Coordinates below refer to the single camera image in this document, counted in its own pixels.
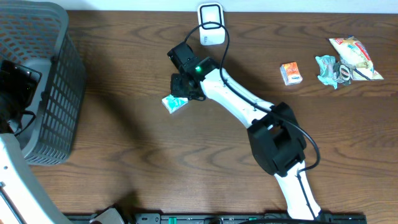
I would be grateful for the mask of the teal small box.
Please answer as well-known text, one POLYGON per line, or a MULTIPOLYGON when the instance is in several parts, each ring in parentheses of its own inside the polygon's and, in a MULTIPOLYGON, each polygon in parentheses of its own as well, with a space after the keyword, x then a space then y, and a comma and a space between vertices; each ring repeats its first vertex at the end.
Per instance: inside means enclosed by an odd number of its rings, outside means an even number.
POLYGON ((162 104, 165 106, 170 114, 176 112, 188 102, 188 98, 180 98, 173 95, 168 95, 162 99, 162 104))

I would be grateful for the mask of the orange small box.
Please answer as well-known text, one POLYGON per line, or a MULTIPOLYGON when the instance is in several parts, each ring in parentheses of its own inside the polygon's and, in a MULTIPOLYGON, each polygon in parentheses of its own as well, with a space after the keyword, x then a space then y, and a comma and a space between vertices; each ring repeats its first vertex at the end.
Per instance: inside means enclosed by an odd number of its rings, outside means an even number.
POLYGON ((303 80, 296 62, 282 64, 280 72, 286 86, 299 84, 303 80))

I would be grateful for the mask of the teal snack packet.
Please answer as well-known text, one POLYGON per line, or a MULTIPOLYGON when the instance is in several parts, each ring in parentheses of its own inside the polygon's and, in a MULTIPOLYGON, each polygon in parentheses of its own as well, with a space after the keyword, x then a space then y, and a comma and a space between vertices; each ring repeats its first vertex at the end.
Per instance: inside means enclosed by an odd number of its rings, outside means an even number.
POLYGON ((315 60, 317 61, 318 66, 320 67, 320 74, 317 78, 324 84, 324 85, 331 85, 334 89, 338 88, 337 81, 333 78, 334 71, 333 66, 336 63, 336 58, 331 55, 324 55, 324 56, 316 56, 315 60))

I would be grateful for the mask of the black round-logo packet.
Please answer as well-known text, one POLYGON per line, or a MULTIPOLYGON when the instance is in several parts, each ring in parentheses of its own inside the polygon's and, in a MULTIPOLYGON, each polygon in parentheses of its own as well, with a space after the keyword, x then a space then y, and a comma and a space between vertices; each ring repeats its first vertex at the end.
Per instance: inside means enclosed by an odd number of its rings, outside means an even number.
POLYGON ((333 79, 342 85, 351 84, 351 69, 341 62, 337 62, 333 66, 333 79))

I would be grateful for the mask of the yellow snack bag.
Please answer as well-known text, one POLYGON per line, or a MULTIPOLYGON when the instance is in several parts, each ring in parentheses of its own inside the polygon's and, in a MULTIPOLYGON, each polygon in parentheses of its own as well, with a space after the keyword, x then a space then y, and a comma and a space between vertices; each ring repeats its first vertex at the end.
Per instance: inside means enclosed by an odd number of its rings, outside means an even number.
POLYGON ((351 79, 356 81, 383 80, 382 75, 374 69, 365 46, 354 36, 328 39, 338 52, 340 61, 350 69, 351 79))

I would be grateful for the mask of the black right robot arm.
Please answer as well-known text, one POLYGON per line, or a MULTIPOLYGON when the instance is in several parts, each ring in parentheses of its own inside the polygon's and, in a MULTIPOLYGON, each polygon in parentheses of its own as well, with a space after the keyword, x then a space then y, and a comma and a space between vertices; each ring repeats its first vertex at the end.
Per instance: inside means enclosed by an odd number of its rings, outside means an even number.
POLYGON ((171 77, 171 94, 177 98, 213 100, 246 128, 251 152, 258 165, 276 178, 291 218, 318 219, 321 208, 309 186, 304 150, 309 135, 299 126, 286 103, 274 105, 258 98, 236 82, 210 57, 197 57, 181 42, 168 52, 177 73, 171 77))

